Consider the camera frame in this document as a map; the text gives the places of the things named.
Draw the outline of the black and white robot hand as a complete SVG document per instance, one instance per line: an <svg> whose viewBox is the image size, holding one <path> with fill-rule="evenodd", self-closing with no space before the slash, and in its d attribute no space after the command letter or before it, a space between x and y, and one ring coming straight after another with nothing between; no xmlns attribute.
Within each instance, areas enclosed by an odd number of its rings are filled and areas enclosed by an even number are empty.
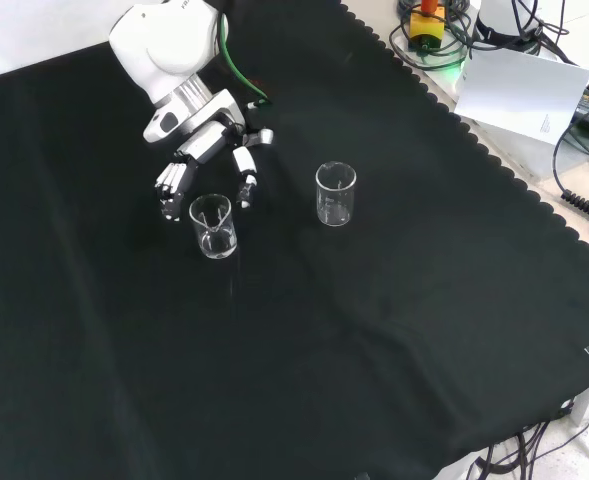
<svg viewBox="0 0 589 480"><path fill-rule="evenodd" d="M240 176L237 202L243 209L250 208L258 185L258 168L250 149L272 144L274 132L248 126L231 93L223 90L204 100L175 95L156 110L143 137L150 144L178 142L173 160L154 185L162 215L178 221L181 203L199 167L226 147L232 149Z"/></svg>

